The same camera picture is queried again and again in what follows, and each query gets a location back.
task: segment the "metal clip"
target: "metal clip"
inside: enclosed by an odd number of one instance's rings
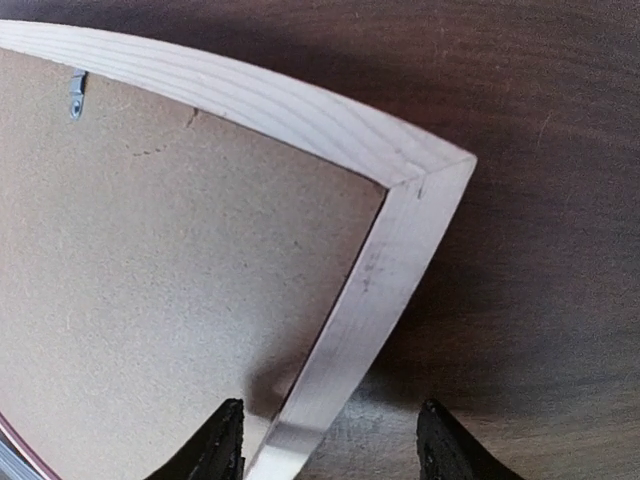
[[[76,68],[71,78],[71,108],[69,113],[72,120],[79,120],[82,115],[82,106],[84,105],[84,87],[87,80],[87,72]]]

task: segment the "wooden table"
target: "wooden table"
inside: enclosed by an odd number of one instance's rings
[[[0,16],[235,57],[479,157],[411,306],[301,478],[416,479],[427,396],[527,479],[637,478],[640,7],[169,3],[7,0]]]

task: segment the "black object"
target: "black object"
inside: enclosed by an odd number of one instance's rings
[[[437,400],[418,418],[420,480],[524,480],[493,457]]]
[[[241,400],[227,400],[163,467],[146,480],[242,480]],[[418,418],[420,480],[524,480],[478,442],[437,400]]]
[[[242,480],[242,400],[226,400],[147,480]]]

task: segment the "red edge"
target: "red edge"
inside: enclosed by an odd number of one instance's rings
[[[7,437],[11,445],[22,454],[36,472],[44,478],[44,480],[62,480],[56,472],[54,472],[44,460],[42,460],[36,452],[24,441],[18,432],[11,426],[2,413],[0,413],[0,431]]]

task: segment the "wooden frame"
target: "wooden frame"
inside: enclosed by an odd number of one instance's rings
[[[340,95],[190,48],[17,21],[0,21],[0,47],[164,95],[387,189],[351,273],[247,472],[249,480],[292,480],[406,307],[455,212],[475,157]],[[45,479],[58,479],[1,415],[0,429]]]

